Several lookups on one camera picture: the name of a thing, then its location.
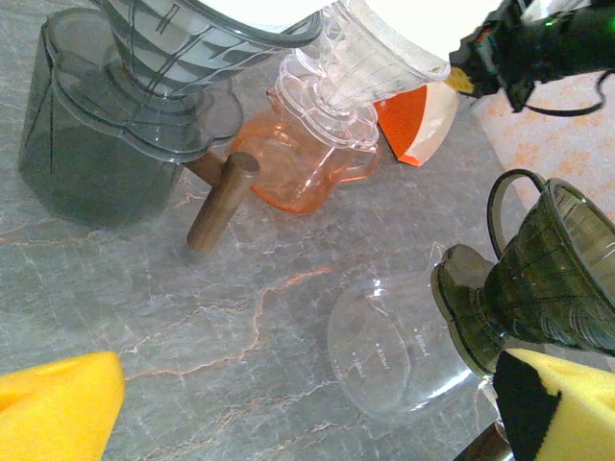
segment gray marble surface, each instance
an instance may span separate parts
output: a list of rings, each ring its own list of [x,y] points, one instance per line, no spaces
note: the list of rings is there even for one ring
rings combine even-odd
[[[452,459],[491,423],[489,404],[372,421],[336,382],[326,331],[344,288],[425,270],[433,242],[491,256],[484,210],[501,165],[471,112],[420,169],[382,144],[372,178],[309,216],[249,197],[210,255],[185,245],[208,188],[189,173],[161,217],[88,229],[50,216],[16,171],[38,29],[77,4],[0,0],[0,373],[118,352],[126,399],[107,460]],[[236,79],[248,115],[275,72],[269,61]]]

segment cup handle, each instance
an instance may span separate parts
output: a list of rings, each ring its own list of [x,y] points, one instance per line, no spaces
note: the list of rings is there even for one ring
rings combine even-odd
[[[496,179],[491,192],[489,192],[489,200],[487,201],[487,229],[489,230],[493,251],[498,259],[502,257],[504,248],[507,245],[504,242],[504,230],[502,228],[502,202],[504,194],[508,187],[519,178],[529,178],[540,193],[545,190],[545,180],[542,176],[522,168],[506,171]]]
[[[364,154],[368,155],[369,159],[362,165],[346,168],[346,171],[342,173],[342,177],[339,179],[340,182],[364,180],[374,173],[380,158],[380,149],[378,149],[378,147],[374,147],[373,150],[364,152]]]

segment juicer jug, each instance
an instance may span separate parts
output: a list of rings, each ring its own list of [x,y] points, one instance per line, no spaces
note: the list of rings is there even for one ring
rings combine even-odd
[[[22,178],[52,213],[121,228],[161,213],[186,164],[207,170],[199,176],[216,189],[217,211],[202,214],[230,219],[241,200],[237,171],[251,184],[258,164],[233,156],[225,173],[208,154],[243,121],[229,78],[310,43],[320,13],[272,34],[191,0],[94,3],[100,9],[58,12],[41,28]]]
[[[523,177],[540,198],[505,244],[504,192]],[[359,282],[337,301],[330,360],[368,415],[409,425],[470,399],[504,348],[615,356],[615,226],[604,214],[563,180],[511,170],[491,190],[487,223],[497,263],[459,244],[426,273]]]
[[[389,28],[364,0],[336,2],[326,7],[323,15],[324,30],[316,45],[310,50],[295,50],[280,65],[275,97],[283,110],[268,109],[255,115],[230,147],[231,151],[241,148],[258,158],[261,173],[253,190],[265,202],[287,211],[313,211],[329,196],[331,184],[339,181],[339,172],[321,181],[320,165],[303,145],[317,145],[318,151],[330,151],[338,157],[345,151],[345,159],[359,153],[372,158],[379,139],[373,103],[427,82],[444,80],[450,71],[446,61]],[[280,135],[280,127],[289,125],[297,129]],[[355,176],[364,177],[373,170],[373,160],[367,163],[372,167]],[[292,193],[276,190],[274,184],[284,178],[295,182]],[[307,192],[314,187],[322,188],[319,200],[299,197],[315,194]],[[310,206],[296,206],[303,200]]]

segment black device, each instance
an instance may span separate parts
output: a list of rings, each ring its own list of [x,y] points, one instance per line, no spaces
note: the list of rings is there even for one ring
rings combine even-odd
[[[598,0],[589,7],[522,22],[527,2],[504,0],[450,54],[449,85],[480,98],[503,88],[515,112],[528,107],[536,82],[600,70],[603,80],[615,73],[615,0]],[[549,115],[583,115],[603,106],[579,110],[538,109]]]

